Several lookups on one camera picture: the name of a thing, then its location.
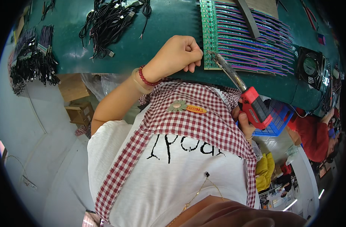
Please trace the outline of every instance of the yellow fabric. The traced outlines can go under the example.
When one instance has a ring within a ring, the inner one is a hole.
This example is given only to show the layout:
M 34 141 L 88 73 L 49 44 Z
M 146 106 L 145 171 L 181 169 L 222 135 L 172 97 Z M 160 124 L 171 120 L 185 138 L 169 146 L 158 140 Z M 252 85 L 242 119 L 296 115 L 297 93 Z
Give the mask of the yellow fabric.
M 261 160 L 256 164 L 256 175 L 258 175 L 258 177 L 256 177 L 257 191 L 262 191 L 269 187 L 274 169 L 275 162 L 271 152 L 262 154 Z

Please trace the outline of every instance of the blue plastic crate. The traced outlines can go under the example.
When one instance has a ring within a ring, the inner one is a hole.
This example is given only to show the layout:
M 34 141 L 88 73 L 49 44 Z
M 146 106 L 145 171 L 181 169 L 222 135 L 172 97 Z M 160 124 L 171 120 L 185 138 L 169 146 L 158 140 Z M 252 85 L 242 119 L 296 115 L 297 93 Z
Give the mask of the blue plastic crate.
M 295 112 L 288 104 L 277 100 L 271 100 L 269 111 L 272 116 L 271 123 L 265 130 L 256 129 L 255 136 L 279 136 Z

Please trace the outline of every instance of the checkered apron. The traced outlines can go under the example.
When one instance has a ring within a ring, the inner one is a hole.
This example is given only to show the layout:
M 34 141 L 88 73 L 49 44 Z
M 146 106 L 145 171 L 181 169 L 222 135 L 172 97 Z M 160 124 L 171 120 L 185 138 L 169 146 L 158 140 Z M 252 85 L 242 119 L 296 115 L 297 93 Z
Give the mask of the checkered apron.
M 255 203 L 256 157 L 251 145 L 236 126 L 231 110 L 241 93 L 237 89 L 217 88 L 182 81 L 162 82 L 152 93 L 140 98 L 142 105 L 150 102 L 139 128 L 134 132 L 113 167 L 108 172 L 95 203 L 96 213 L 109 224 L 111 208 L 153 134 L 174 134 L 206 142 L 216 148 L 245 158 L 247 165 L 247 206 Z M 175 100 L 202 107 L 206 113 L 168 112 Z

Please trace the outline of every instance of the yellow oval label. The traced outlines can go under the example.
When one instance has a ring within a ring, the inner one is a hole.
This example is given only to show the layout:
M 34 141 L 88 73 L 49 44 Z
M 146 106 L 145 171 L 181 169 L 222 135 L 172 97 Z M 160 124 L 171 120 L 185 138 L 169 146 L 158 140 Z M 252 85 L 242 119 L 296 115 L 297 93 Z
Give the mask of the yellow oval label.
M 207 111 L 202 107 L 187 105 L 187 111 L 195 112 L 195 113 L 206 113 Z

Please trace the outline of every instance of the wall outlet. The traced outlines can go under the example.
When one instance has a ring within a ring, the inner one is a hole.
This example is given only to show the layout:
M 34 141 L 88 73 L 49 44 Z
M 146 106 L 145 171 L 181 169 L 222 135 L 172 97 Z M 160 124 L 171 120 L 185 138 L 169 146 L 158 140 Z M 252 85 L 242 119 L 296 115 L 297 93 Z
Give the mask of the wall outlet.
M 35 184 L 33 184 L 32 182 L 30 182 L 26 177 L 25 175 L 23 175 L 23 183 L 27 186 L 27 187 L 30 187 L 32 188 L 34 191 L 37 191 L 37 186 Z

